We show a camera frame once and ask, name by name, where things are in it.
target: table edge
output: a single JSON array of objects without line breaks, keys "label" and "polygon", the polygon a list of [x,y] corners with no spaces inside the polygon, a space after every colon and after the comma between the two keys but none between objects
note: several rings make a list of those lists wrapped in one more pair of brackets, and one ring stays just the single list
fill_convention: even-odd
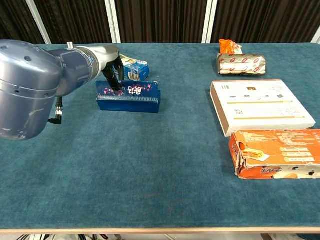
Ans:
[{"label": "table edge", "polygon": [[43,229],[0,229],[1,235],[9,234],[319,234],[319,227],[186,227],[186,228],[43,228]]}]

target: white box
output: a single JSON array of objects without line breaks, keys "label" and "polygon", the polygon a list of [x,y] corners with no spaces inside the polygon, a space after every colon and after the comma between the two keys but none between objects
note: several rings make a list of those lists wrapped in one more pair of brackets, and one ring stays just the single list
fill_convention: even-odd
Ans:
[{"label": "white box", "polygon": [[239,130],[301,130],[316,124],[280,79],[214,80],[210,95],[226,137]]}]

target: cable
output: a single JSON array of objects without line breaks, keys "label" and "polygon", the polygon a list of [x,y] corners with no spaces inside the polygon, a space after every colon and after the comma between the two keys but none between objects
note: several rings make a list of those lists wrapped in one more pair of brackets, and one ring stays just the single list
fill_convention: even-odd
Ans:
[{"label": "cable", "polygon": [[173,237],[171,237],[171,236],[170,236],[170,235],[168,235],[168,234],[164,234],[164,236],[165,236],[167,239],[175,240]]},{"label": "cable", "polygon": [[103,239],[109,239],[108,237],[107,237],[107,235],[105,235],[105,234],[100,234],[100,236],[103,238]]},{"label": "cable", "polygon": [[17,238],[16,240],[20,240],[24,237],[25,235],[21,235],[19,238]]},{"label": "cable", "polygon": [[62,108],[63,108],[62,97],[58,96],[55,104],[55,118],[48,119],[49,123],[57,124],[57,125],[62,124],[62,111],[63,111]]},{"label": "cable", "polygon": [[24,237],[21,240],[26,240],[29,237],[29,235],[24,235]]},{"label": "cable", "polygon": [[86,240],[87,239],[86,236],[83,235],[83,234],[79,234],[79,238],[80,238],[80,240]]}]

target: blue box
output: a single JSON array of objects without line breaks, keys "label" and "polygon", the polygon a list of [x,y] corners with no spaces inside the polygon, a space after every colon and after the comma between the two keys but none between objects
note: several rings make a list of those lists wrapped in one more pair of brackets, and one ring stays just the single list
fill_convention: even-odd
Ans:
[{"label": "blue box", "polygon": [[124,77],[132,81],[145,81],[149,77],[149,64],[120,54],[123,63]]},{"label": "blue box", "polygon": [[122,81],[122,90],[113,91],[107,80],[95,81],[97,103],[102,111],[158,113],[161,91],[156,81]]}]

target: teal tablecloth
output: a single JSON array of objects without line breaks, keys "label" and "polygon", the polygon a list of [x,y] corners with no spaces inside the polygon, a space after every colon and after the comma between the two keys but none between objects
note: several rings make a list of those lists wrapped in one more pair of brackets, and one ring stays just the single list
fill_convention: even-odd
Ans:
[{"label": "teal tablecloth", "polygon": [[[319,127],[320,45],[242,46],[265,56],[259,78],[283,79]],[[92,81],[64,97],[62,125],[0,140],[0,229],[320,226],[320,180],[234,174],[209,89],[256,77],[218,75],[217,44],[118,47],[149,62],[160,112],[100,111]]]}]

